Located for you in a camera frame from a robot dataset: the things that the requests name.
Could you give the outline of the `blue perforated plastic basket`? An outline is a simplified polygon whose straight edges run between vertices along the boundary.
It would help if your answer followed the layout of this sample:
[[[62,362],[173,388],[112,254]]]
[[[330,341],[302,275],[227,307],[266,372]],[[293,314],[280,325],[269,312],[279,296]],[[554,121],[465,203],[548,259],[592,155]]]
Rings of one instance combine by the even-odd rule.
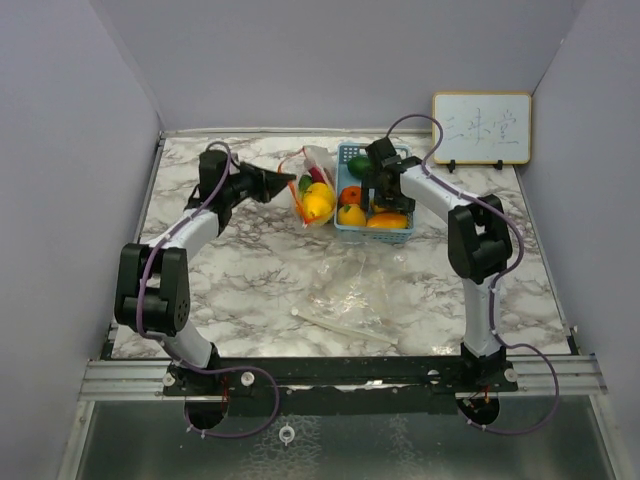
[[[347,161],[353,156],[366,155],[365,145],[358,143],[341,143],[337,150],[337,165],[335,168],[335,186],[338,194],[338,210],[342,207],[339,205],[339,195],[341,191],[348,186],[359,186],[361,188],[362,180],[354,178],[347,169]],[[408,216],[409,224],[406,229],[378,229],[365,227],[343,226],[337,223],[337,212],[334,216],[334,226],[338,235],[343,240],[359,241],[359,240],[378,240],[389,244],[405,243],[415,231],[414,214],[403,213]],[[375,215],[370,207],[367,214],[367,220]]]

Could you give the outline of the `red zipper clear bag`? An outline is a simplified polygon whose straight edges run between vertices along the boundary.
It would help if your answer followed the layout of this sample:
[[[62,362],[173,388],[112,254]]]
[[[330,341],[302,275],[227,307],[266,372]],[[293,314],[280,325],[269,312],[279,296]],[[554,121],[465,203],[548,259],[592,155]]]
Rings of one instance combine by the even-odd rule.
[[[304,229],[327,224],[337,209],[335,180],[330,168],[335,161],[330,152],[315,145],[305,145],[285,157],[277,172],[290,174],[288,183],[291,208]]]

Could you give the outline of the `yellow pear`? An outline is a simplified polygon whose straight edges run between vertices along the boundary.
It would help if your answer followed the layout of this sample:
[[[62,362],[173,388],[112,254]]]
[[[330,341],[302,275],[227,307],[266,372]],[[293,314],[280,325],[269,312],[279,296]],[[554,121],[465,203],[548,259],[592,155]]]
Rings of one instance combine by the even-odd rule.
[[[326,223],[335,207],[335,195],[331,187],[312,183],[302,198],[304,218],[308,223]]]

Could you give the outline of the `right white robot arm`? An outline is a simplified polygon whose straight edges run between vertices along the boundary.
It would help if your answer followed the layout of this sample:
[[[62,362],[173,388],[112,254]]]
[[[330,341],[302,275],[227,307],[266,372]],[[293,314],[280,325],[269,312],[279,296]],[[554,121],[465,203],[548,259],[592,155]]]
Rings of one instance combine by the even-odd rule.
[[[387,137],[365,147],[371,169],[362,179],[362,201],[395,213],[411,214],[417,204],[429,209],[447,226],[447,255],[462,279],[465,333],[459,367],[461,383],[481,391],[496,371],[491,362],[505,358],[497,338],[499,276],[513,254],[501,201],[494,195],[474,196],[436,177],[415,156],[403,158]]]

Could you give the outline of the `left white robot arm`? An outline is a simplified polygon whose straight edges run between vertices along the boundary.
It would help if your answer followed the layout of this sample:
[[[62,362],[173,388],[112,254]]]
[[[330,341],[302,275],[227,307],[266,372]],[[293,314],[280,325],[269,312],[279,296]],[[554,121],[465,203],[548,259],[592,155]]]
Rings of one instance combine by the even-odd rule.
[[[199,394],[218,388],[221,371],[217,348],[189,320],[189,262],[223,233],[236,206],[247,199],[266,204],[295,179],[239,162],[227,144],[215,141],[199,154],[198,182],[178,220],[150,242],[121,250],[116,322],[188,368],[186,382]]]

